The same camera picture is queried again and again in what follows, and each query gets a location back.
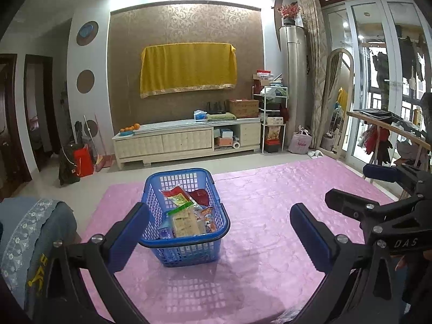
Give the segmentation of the grey lace-trimmed cloth chair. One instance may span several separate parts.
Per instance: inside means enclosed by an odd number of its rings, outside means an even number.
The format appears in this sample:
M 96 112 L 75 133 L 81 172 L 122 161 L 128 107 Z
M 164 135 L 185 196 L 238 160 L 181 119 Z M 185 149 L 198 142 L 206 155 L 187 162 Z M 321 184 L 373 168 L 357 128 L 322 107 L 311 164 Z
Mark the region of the grey lace-trimmed cloth chair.
M 30 318 L 53 243 L 71 244 L 76 235 L 73 211 L 63 201 L 23 196 L 1 202 L 1 279 Z

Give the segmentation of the red yellow snack pouch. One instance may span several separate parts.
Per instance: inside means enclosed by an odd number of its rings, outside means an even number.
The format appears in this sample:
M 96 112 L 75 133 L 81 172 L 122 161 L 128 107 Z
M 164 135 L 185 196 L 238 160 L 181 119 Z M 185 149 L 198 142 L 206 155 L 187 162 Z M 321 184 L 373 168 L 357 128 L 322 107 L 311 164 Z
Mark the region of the red yellow snack pouch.
M 171 190 L 160 191 L 163 197 L 171 204 L 172 208 L 190 207 L 193 199 L 189 193 L 180 186 L 175 186 Z

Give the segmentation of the wooden clothes drying rack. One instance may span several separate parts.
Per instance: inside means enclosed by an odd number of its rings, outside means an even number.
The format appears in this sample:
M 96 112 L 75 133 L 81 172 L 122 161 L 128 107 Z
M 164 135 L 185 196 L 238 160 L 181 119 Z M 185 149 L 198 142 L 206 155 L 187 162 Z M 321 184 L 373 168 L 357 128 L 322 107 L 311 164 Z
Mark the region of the wooden clothes drying rack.
M 415 132 L 411 122 L 382 110 L 351 110 L 352 127 L 346 151 L 346 163 L 361 170 L 367 163 L 384 166 L 412 163 L 427 170 L 431 145 L 423 133 Z

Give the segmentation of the red flower vase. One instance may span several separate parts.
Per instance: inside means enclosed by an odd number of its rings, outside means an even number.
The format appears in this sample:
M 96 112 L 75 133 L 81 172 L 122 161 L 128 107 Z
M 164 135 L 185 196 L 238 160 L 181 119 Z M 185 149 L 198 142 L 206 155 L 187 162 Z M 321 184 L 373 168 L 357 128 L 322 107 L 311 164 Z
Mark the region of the red flower vase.
M 296 18 L 300 12 L 300 6 L 295 2 L 291 4 L 281 4 L 278 7 L 278 12 L 281 15 L 284 26 L 294 26 Z

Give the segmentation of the black bag on floor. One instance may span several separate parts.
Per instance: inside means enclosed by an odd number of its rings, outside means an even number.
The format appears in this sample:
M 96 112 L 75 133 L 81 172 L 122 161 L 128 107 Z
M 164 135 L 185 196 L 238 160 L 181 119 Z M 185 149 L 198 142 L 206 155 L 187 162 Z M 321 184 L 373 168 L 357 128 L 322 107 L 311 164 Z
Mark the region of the black bag on floor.
M 68 143 L 59 152 L 59 183 L 61 186 L 74 184 L 80 181 L 77 175 L 77 165 L 74 159 L 74 152 L 77 145 Z

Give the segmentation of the small blue purple packet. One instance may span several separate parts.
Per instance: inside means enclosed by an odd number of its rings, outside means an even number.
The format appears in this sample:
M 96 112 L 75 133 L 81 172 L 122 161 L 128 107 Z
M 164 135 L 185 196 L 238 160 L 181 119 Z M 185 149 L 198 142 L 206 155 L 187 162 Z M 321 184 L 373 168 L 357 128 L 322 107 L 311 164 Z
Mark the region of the small blue purple packet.
M 172 239 L 174 238 L 173 229 L 169 220 L 165 220 L 158 227 L 159 239 Z

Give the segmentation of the green-end wafer cracker pack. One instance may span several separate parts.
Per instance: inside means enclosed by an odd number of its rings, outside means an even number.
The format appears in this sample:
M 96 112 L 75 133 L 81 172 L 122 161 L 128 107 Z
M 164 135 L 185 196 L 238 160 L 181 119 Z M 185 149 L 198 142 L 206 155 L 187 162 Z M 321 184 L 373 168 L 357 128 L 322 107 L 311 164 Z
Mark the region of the green-end wafer cracker pack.
M 169 211 L 168 220 L 176 238 L 206 233 L 204 221 L 201 218 L 201 207 L 195 203 L 187 208 L 181 207 Z

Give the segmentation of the orange cartoon snack bar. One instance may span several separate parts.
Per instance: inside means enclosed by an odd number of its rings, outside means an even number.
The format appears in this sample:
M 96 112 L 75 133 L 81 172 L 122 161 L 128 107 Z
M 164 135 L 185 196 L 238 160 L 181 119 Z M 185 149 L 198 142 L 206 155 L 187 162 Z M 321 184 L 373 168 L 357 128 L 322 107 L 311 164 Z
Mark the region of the orange cartoon snack bar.
M 213 211 L 214 209 L 212 207 L 205 208 L 201 211 L 201 218 L 204 221 L 204 226 L 207 233 L 215 232 L 217 230 Z

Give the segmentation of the yellow cloth covered television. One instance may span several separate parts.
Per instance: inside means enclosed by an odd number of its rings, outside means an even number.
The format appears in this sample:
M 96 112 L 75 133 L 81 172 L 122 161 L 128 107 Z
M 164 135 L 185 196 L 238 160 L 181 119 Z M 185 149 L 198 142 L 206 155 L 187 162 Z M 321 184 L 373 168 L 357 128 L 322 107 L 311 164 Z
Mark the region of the yellow cloth covered television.
M 141 53 L 140 97 L 233 89 L 236 48 L 222 42 L 148 46 Z

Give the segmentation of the green folded towel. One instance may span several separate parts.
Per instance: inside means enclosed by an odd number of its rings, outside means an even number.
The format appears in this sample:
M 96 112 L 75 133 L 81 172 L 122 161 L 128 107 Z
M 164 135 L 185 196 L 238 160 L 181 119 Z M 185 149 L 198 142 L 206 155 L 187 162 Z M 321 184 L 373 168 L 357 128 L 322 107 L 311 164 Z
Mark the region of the green folded towel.
M 236 120 L 236 116 L 230 112 L 227 113 L 216 113 L 216 114 L 207 114 L 207 121 L 209 122 L 217 122 L 217 121 L 233 121 Z

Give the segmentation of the broom and dustpan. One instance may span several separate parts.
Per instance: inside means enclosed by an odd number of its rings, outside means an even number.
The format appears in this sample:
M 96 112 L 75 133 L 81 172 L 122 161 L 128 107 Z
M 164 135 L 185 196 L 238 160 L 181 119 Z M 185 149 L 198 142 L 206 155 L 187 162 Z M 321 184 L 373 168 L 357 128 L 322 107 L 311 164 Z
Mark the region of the broom and dustpan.
M 105 144 L 103 142 L 102 136 L 100 135 L 99 125 L 97 122 L 97 117 L 94 120 L 87 119 L 85 115 L 83 115 L 83 120 L 86 128 L 86 132 L 90 137 L 90 140 L 93 145 L 94 153 L 96 155 L 94 170 L 96 172 L 100 172 L 104 168 L 108 168 L 112 165 L 113 159 L 110 154 L 107 154 Z M 99 151 L 99 146 L 96 144 L 95 138 L 99 136 L 102 152 Z

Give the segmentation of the cream TV cabinet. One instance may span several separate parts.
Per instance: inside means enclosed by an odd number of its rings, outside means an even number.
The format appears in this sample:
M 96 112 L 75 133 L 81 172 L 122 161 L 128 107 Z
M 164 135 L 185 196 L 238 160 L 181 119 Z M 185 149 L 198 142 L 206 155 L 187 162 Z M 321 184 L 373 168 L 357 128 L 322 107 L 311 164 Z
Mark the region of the cream TV cabinet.
M 151 165 L 159 162 L 213 157 L 245 151 L 258 151 L 261 121 L 258 118 L 233 121 L 194 121 L 192 119 L 144 124 L 134 135 L 113 138 L 120 169 L 129 162 Z M 240 148 L 234 149 L 234 141 Z

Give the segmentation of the patterned beige curtain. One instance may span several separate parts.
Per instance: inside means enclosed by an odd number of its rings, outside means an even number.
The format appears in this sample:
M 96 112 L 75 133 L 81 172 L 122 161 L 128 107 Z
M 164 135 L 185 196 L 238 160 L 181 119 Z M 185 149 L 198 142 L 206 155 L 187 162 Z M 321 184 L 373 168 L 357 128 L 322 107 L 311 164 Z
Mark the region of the patterned beige curtain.
M 322 137 L 320 129 L 324 109 L 324 88 L 327 70 L 327 36 L 319 0 L 297 0 L 297 2 L 310 49 L 310 71 L 313 86 L 311 134 L 312 147 L 317 148 Z

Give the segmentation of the blue tissue pack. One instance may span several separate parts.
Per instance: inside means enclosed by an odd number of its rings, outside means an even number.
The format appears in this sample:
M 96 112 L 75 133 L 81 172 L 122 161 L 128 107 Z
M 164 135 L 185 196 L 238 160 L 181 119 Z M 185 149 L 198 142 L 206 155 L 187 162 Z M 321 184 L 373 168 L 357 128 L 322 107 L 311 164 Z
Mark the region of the blue tissue pack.
M 207 120 L 208 113 L 204 110 L 195 110 L 193 112 L 193 118 L 195 122 L 205 122 Z

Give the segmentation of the arched standing mirror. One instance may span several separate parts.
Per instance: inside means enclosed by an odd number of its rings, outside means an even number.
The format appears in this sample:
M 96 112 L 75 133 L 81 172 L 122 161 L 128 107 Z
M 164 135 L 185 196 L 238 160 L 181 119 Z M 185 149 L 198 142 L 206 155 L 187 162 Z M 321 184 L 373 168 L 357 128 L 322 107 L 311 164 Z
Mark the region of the arched standing mirror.
M 327 60 L 322 121 L 317 144 L 322 154 L 339 160 L 348 126 L 347 112 L 354 97 L 354 60 L 345 48 L 334 49 Z

